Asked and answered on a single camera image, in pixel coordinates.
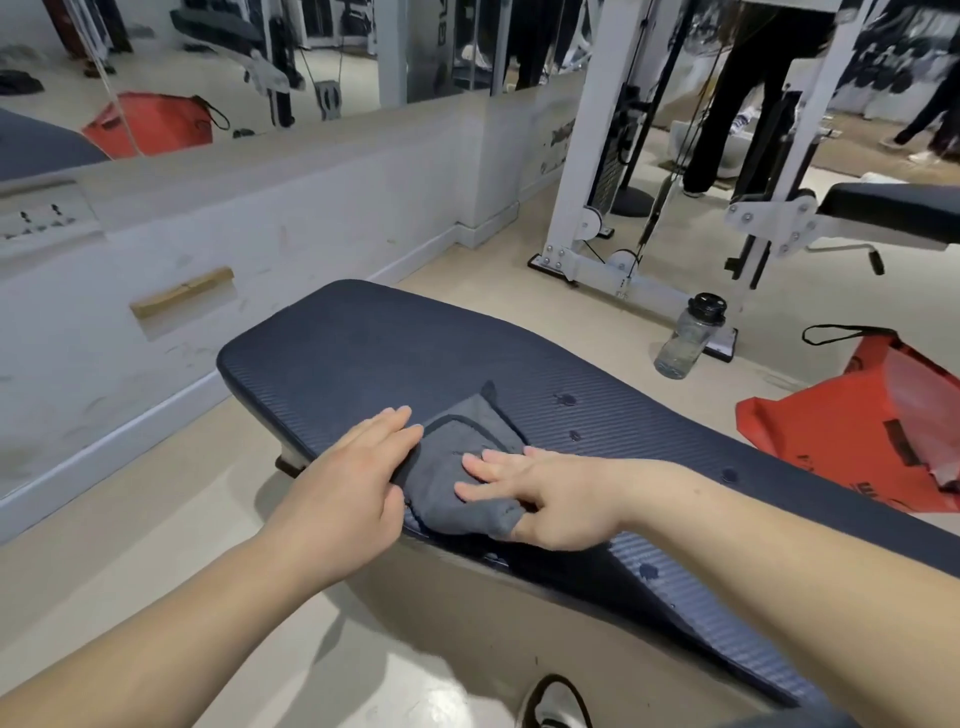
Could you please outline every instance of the black strap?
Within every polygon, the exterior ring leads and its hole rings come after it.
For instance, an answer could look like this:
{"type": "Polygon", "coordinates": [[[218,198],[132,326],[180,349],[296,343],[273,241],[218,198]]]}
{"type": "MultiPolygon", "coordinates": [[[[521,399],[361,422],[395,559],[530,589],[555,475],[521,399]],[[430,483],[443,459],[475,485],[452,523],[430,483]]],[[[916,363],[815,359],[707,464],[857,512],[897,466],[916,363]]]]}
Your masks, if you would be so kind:
{"type": "Polygon", "coordinates": [[[883,336],[894,336],[897,339],[900,339],[900,335],[897,334],[897,332],[892,328],[843,326],[842,324],[815,324],[812,327],[805,328],[804,332],[800,335],[800,338],[804,340],[805,344],[809,344],[811,347],[822,347],[824,344],[832,344],[837,341],[846,341],[847,339],[856,339],[861,336],[873,336],[878,334],[883,336]],[[852,333],[849,333],[846,336],[835,336],[832,339],[824,339],[823,341],[810,341],[810,338],[806,335],[806,333],[814,328],[837,328],[841,331],[852,331],[852,333]]]}
{"type": "Polygon", "coordinates": [[[222,111],[220,111],[219,109],[217,109],[215,106],[213,106],[213,104],[211,104],[209,101],[207,101],[203,96],[199,96],[199,95],[197,95],[197,94],[194,94],[194,95],[191,96],[190,98],[191,98],[191,100],[195,101],[196,103],[198,103],[198,104],[200,104],[202,107],[204,107],[204,109],[206,109],[207,111],[215,111],[216,113],[218,113],[218,114],[220,115],[220,118],[223,119],[224,126],[220,126],[220,124],[217,123],[216,119],[213,118],[213,114],[211,113],[211,114],[210,114],[210,121],[213,122],[213,126],[215,126],[217,129],[223,130],[224,132],[227,131],[227,130],[230,128],[230,120],[227,119],[227,115],[226,115],[225,113],[223,113],[222,111]]]}

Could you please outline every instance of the left hand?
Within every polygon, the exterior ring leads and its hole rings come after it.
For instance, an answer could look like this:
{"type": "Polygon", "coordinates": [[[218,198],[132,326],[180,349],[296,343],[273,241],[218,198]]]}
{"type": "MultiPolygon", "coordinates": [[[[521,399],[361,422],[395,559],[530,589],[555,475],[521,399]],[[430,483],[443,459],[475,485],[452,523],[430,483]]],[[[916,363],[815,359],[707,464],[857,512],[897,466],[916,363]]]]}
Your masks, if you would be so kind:
{"type": "Polygon", "coordinates": [[[314,460],[267,519],[258,539],[293,570],[305,596],[385,551],[403,527],[403,493],[390,476],[423,436],[410,407],[355,425],[314,460]]]}

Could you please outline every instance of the shoe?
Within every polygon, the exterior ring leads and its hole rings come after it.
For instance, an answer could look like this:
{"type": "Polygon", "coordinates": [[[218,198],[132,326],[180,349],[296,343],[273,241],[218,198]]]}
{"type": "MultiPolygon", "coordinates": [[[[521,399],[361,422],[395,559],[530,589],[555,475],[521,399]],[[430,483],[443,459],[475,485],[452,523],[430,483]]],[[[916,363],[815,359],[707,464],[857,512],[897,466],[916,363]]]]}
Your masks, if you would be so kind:
{"type": "Polygon", "coordinates": [[[903,145],[897,141],[895,136],[888,136],[885,139],[880,139],[880,146],[884,149],[890,149],[895,152],[903,149],[903,145]]]}
{"type": "Polygon", "coordinates": [[[593,723],[573,683],[547,675],[523,699],[516,728],[593,728],[593,723]]]}
{"type": "MultiPolygon", "coordinates": [[[[464,49],[460,52],[460,58],[467,62],[473,61],[473,43],[464,46],[464,49]]],[[[477,68],[485,71],[493,70],[490,60],[483,54],[483,51],[477,54],[477,68]]]]}
{"type": "Polygon", "coordinates": [[[909,155],[907,157],[914,164],[935,164],[940,161],[940,156],[936,152],[931,152],[929,149],[924,149],[922,152],[917,152],[916,154],[909,155]]]}

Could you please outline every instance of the wall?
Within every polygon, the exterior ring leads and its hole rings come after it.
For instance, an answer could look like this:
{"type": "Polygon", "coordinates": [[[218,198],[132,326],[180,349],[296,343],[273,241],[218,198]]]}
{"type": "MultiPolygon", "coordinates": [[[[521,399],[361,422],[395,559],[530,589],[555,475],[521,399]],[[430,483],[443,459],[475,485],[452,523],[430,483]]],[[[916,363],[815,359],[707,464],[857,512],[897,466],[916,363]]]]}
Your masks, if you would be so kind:
{"type": "Polygon", "coordinates": [[[463,95],[62,175],[104,233],[0,264],[0,542],[225,397],[214,358],[232,337],[332,280],[395,282],[509,223],[532,130],[548,133],[538,109],[578,92],[463,95]],[[132,316],[224,265],[230,285],[132,316]]]}

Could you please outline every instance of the gym equipment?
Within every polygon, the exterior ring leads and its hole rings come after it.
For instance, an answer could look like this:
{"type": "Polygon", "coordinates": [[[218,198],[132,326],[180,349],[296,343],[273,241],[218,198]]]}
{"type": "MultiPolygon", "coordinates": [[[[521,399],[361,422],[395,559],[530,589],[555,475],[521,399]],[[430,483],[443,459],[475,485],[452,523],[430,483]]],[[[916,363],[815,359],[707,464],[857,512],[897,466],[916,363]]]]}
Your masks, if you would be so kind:
{"type": "MultiPolygon", "coordinates": [[[[690,298],[690,292],[644,276],[642,252],[656,229],[660,211],[681,185],[679,177],[671,175],[663,181],[646,229],[636,249],[627,254],[632,261],[626,270],[619,265],[623,262],[620,257],[611,263],[582,253],[585,244],[605,227],[602,210],[590,204],[591,181],[598,167],[603,169],[606,163],[605,150],[611,121],[621,98],[620,88],[628,75],[628,68],[656,65],[654,61],[659,58],[655,55],[651,58],[650,49],[658,48],[662,35],[669,35],[672,27],[671,24],[661,26],[656,20],[647,22],[647,18],[659,18],[661,13],[669,16],[668,6],[671,4],[676,10],[675,0],[647,0],[643,3],[607,0],[604,4],[597,47],[577,111],[577,124],[570,139],[550,230],[541,253],[531,259],[530,267],[561,274],[568,281],[603,291],[661,318],[676,320],[690,298]]],[[[741,173],[728,207],[725,218],[728,225],[745,232],[748,237],[740,256],[729,259],[725,266],[737,283],[732,292],[725,292],[730,305],[728,323],[713,336],[707,347],[707,353],[725,361],[733,358],[738,314],[748,292],[756,288],[769,259],[800,250],[812,253],[865,250],[870,254],[868,259],[875,273],[880,275],[882,261],[879,252],[869,242],[816,249],[807,246],[822,237],[847,237],[942,251],[948,243],[960,241],[960,227],[956,225],[954,231],[948,227],[921,229],[917,221],[902,215],[892,216],[893,210],[915,206],[913,214],[920,218],[929,220],[945,214],[960,223],[960,200],[953,199],[947,188],[940,188],[934,195],[930,194],[931,190],[920,189],[917,185],[898,185],[894,192],[882,189],[885,185],[877,188],[869,183],[836,185],[819,208],[813,193],[800,189],[816,144],[825,134],[821,121],[834,89],[848,69],[860,29],[878,16],[884,3],[865,2],[858,7],[847,7],[847,3],[841,4],[840,0],[806,0],[802,4],[790,0],[783,4],[834,12],[836,26],[824,56],[798,59],[791,64],[780,107],[772,114],[769,123],[757,131],[764,135],[761,148],[756,150],[757,157],[767,144],[775,144],[778,149],[777,163],[765,193],[759,196],[741,193],[743,183],[756,169],[756,159],[748,158],[744,169],[749,171],[741,173]],[[783,136],[775,133],[783,126],[790,129],[789,133],[783,136]],[[866,213],[860,213],[862,205],[855,203],[854,198],[866,201],[866,213]],[[852,212],[854,208],[858,210],[856,213],[852,212]]],[[[858,71],[854,83],[860,85],[863,77],[874,72],[873,67],[858,71]]],[[[641,103],[653,98],[657,75],[653,73],[648,78],[650,83],[638,85],[637,99],[641,103]]],[[[654,114],[656,109],[651,106],[645,113],[654,114]]]]}
{"type": "Polygon", "coordinates": [[[283,14],[266,16],[256,8],[249,18],[242,13],[245,7],[225,3],[211,10],[204,0],[184,0],[184,7],[170,11],[170,20],[192,41],[240,63],[244,81],[270,100],[274,123],[291,127],[290,91],[304,90],[305,83],[294,61],[296,45],[285,6],[283,14]]]}
{"type": "MultiPolygon", "coordinates": [[[[614,1],[607,0],[604,12],[614,1]]],[[[681,463],[960,576],[960,540],[952,534],[691,422],[530,331],[446,303],[340,280],[229,342],[217,367],[230,391],[280,441],[277,466],[289,474],[385,406],[410,404],[422,422],[490,381],[497,408],[532,445],[681,463]]],[[[431,546],[443,558],[545,598],[627,629],[655,630],[781,705],[823,699],[770,643],[635,534],[555,553],[434,533],[409,511],[404,534],[409,544],[431,546]]]]}
{"type": "Polygon", "coordinates": [[[0,182],[107,161],[82,134],[0,109],[0,182]]]}

